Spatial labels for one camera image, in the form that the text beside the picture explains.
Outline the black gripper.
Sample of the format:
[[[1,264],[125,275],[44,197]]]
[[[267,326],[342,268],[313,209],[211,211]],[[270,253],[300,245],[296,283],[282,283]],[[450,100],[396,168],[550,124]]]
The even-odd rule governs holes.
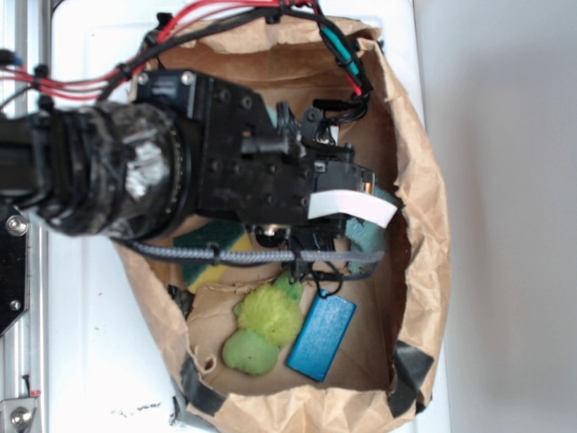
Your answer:
[[[175,180],[166,235],[192,216],[240,223],[265,246],[290,235],[342,235],[344,211],[310,214],[317,192],[374,191],[376,176],[354,148],[330,136],[325,114],[298,121],[280,103],[272,121],[260,94],[194,70],[154,70],[137,79],[136,100],[169,119]]]

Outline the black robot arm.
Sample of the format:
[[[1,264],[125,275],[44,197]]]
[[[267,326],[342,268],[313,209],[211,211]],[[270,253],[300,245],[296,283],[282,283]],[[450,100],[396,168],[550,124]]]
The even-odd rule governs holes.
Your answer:
[[[188,217],[231,221],[266,245],[341,235],[348,214],[316,193],[371,193],[375,175],[318,108],[270,118],[250,88],[193,70],[145,74],[133,102],[44,107],[1,122],[1,202],[66,235],[151,240]]]

